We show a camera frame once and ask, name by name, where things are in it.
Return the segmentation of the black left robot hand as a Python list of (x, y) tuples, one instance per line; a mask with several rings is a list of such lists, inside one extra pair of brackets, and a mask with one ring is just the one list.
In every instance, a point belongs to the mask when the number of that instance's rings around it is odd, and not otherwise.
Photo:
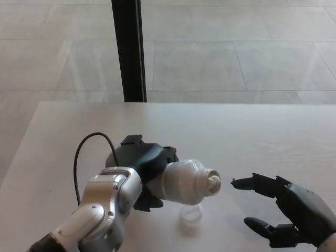
[(169, 163), (177, 161), (176, 148), (145, 143), (142, 135), (128, 135), (108, 156), (106, 168), (129, 167), (139, 174), (143, 189), (133, 208), (149, 212), (152, 208), (163, 207), (163, 202), (149, 191), (147, 184), (159, 177)]

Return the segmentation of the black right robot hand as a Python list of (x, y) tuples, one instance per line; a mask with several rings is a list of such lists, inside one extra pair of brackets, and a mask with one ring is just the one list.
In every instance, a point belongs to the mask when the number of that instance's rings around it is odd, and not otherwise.
[(274, 227), (255, 217), (244, 223), (269, 240), (271, 248), (294, 248), (312, 244), (317, 251), (335, 251), (335, 213), (315, 192), (277, 176), (269, 178), (253, 173), (249, 178), (232, 180), (238, 190), (252, 190), (274, 198), (281, 212), (291, 221)]

